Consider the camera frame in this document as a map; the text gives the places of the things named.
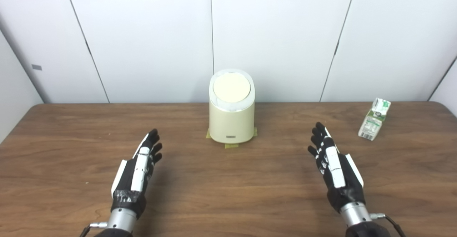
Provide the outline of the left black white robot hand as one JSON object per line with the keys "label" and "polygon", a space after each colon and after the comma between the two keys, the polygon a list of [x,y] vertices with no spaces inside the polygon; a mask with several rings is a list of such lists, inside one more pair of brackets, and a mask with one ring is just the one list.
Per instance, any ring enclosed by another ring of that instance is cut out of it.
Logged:
{"label": "left black white robot hand", "polygon": [[162,143],[159,140],[158,130],[154,128],[144,136],[132,158],[121,161],[111,187],[111,211],[128,209],[136,214],[137,219],[142,216],[147,204],[145,192],[148,182],[155,164],[162,158]]}

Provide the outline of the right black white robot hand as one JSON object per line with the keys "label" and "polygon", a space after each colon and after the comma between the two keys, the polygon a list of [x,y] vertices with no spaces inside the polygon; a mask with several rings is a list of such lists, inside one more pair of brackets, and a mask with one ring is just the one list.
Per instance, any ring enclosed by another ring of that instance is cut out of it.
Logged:
{"label": "right black white robot hand", "polygon": [[337,212],[348,203],[365,204],[363,178],[350,154],[339,151],[327,128],[317,122],[312,129],[312,146],[308,152],[314,157],[317,169],[323,175],[327,198]]}

